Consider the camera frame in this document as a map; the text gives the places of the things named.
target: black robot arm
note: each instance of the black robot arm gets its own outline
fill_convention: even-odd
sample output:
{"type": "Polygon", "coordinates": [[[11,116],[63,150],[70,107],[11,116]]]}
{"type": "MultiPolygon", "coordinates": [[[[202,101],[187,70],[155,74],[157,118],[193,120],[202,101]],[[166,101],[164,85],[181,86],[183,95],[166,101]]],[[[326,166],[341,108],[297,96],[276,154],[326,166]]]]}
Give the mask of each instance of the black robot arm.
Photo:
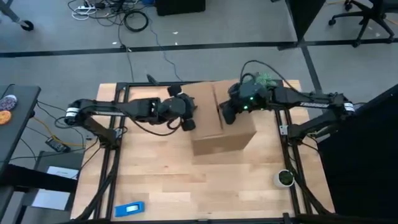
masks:
{"type": "Polygon", "coordinates": [[[121,130],[107,129],[91,116],[126,116],[134,122],[149,123],[151,125],[167,123],[170,124],[176,119],[181,119],[181,126],[184,131],[195,128],[192,120],[193,111],[196,106],[193,98],[181,92],[180,86],[168,88],[170,98],[161,101],[160,98],[144,98],[132,100],[128,103],[76,100],[69,105],[64,122],[69,126],[81,126],[98,136],[104,147],[111,149],[119,146],[118,136],[121,130]]]}
{"type": "Polygon", "coordinates": [[[282,85],[264,86],[253,78],[245,83],[236,83],[228,90],[230,100],[220,104],[227,124],[233,124],[236,114],[254,110],[288,110],[296,106],[326,109],[321,116],[303,124],[281,126],[280,131],[290,142],[298,144],[309,133],[339,123],[354,115],[354,106],[343,94],[302,93],[282,85]]]}

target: gray floor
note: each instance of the gray floor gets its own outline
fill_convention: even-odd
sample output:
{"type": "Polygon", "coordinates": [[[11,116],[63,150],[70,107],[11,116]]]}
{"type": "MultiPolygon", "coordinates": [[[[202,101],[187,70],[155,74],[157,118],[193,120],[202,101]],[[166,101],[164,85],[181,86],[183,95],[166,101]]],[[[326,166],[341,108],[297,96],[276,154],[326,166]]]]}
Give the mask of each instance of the gray floor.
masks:
{"type": "MultiPolygon", "coordinates": [[[[71,17],[66,3],[66,0],[14,0],[13,10],[34,22],[36,30],[23,31],[3,16],[0,24],[0,52],[119,47],[116,26],[102,27],[91,19],[76,21],[71,17]]],[[[159,35],[159,42],[162,45],[185,45],[295,40],[284,1],[272,4],[268,0],[207,0],[207,3],[203,13],[166,17],[157,16],[153,8],[146,9],[154,21],[153,28],[159,35]]],[[[341,4],[325,5],[308,30],[306,40],[356,38],[360,29],[358,18],[338,19],[333,27],[327,26],[332,15],[342,12],[344,9],[341,4]]],[[[398,16],[393,14],[388,15],[388,18],[398,20],[398,16]]],[[[390,26],[398,33],[398,26],[390,26]]],[[[370,23],[364,38],[382,37],[387,37],[386,32],[370,23]]],[[[132,34],[122,27],[121,38],[131,47],[156,45],[155,36],[149,29],[132,34]]],[[[398,56],[398,44],[361,45],[357,49],[349,45],[314,46],[308,49],[325,92],[343,92],[353,102],[360,102],[368,101],[397,84],[398,66],[395,58],[398,56]]],[[[164,61],[162,52],[129,54],[136,82],[144,82],[147,73],[159,81],[177,80],[172,66],[164,61]]],[[[245,61],[258,59],[275,66],[286,78],[300,80],[304,91],[313,90],[300,49],[282,52],[275,47],[179,50],[168,51],[167,56],[176,64],[177,72],[184,80],[236,78],[245,61]]],[[[42,88],[40,100],[62,108],[79,98],[95,98],[100,83],[131,81],[125,53],[0,58],[0,68],[1,84],[38,85],[42,88]]],[[[248,66],[248,71],[264,70],[266,71],[257,65],[248,66]]],[[[51,108],[49,111],[54,116],[62,115],[60,111],[51,108]]],[[[80,141],[74,131],[55,129],[50,117],[39,109],[36,112],[37,117],[49,124],[64,141],[80,141]]],[[[35,121],[30,121],[29,126],[45,131],[35,121]]],[[[45,139],[36,133],[26,130],[23,138],[36,154],[41,150],[51,151],[44,144],[45,139]]],[[[17,156],[30,156],[30,151],[19,144],[14,153],[14,157],[17,156]]],[[[15,164],[33,167],[34,161],[16,160],[15,164]]],[[[12,206],[16,207],[20,197],[15,195],[12,206]]],[[[27,215],[34,215],[34,209],[32,211],[27,215]]],[[[10,208],[2,223],[11,223],[13,217],[13,209],[10,208]]]]}

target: wooden table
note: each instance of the wooden table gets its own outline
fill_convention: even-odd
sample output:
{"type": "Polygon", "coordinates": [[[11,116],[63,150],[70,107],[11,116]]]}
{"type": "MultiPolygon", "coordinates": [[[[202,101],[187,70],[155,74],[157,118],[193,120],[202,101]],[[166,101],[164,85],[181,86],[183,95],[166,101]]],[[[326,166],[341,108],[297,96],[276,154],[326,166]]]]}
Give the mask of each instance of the wooden table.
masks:
{"type": "MultiPolygon", "coordinates": [[[[290,83],[300,89],[298,81],[290,83]]],[[[113,100],[115,84],[101,84],[97,100],[113,100]]],[[[130,100],[168,98],[164,87],[134,87],[130,100]]],[[[293,123],[306,122],[306,109],[290,110],[293,123]]],[[[114,218],[123,220],[196,220],[224,218],[275,218],[283,212],[294,216],[290,193],[277,188],[273,175],[284,168],[279,133],[273,111],[252,113],[257,133],[243,151],[193,156],[189,133],[181,129],[167,137],[154,136],[126,120],[128,132],[123,137],[114,206],[144,201],[144,213],[114,218]]],[[[108,126],[109,117],[97,116],[108,126]]],[[[145,126],[167,133],[165,126],[145,126]]],[[[311,139],[304,142],[316,147],[311,139]]],[[[95,147],[85,154],[87,160],[95,147]]],[[[308,188],[331,212],[326,178],[318,153],[299,146],[308,188]]],[[[98,188],[104,150],[100,150],[81,172],[72,218],[79,216],[98,188]]],[[[301,193],[299,204],[304,211],[301,193]]],[[[104,194],[103,212],[108,192],[104,194]]]]}

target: black cover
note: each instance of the black cover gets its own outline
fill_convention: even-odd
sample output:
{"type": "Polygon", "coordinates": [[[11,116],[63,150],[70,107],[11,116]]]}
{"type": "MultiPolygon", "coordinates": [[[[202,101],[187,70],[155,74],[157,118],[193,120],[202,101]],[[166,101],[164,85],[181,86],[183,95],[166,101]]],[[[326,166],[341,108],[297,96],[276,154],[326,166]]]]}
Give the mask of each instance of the black cover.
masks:
{"type": "Polygon", "coordinates": [[[318,145],[336,212],[398,218],[398,85],[357,112],[318,145]]]}
{"type": "Polygon", "coordinates": [[[286,0],[300,42],[326,0],[286,0]]]}
{"type": "Polygon", "coordinates": [[[203,12],[206,0],[155,0],[155,6],[159,16],[203,12]]]}

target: brown cardboard box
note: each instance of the brown cardboard box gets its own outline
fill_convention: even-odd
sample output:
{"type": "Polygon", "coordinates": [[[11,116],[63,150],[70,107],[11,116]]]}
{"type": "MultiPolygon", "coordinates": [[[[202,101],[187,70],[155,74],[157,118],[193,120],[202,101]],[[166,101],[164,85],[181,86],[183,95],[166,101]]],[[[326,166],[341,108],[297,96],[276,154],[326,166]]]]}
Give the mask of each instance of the brown cardboard box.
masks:
{"type": "Polygon", "coordinates": [[[225,123],[218,105],[229,100],[228,88],[237,80],[201,82],[184,85],[183,91],[195,97],[198,106],[193,114],[196,128],[190,131],[196,156],[242,150],[256,133],[249,113],[236,115],[232,125],[225,123]]]}

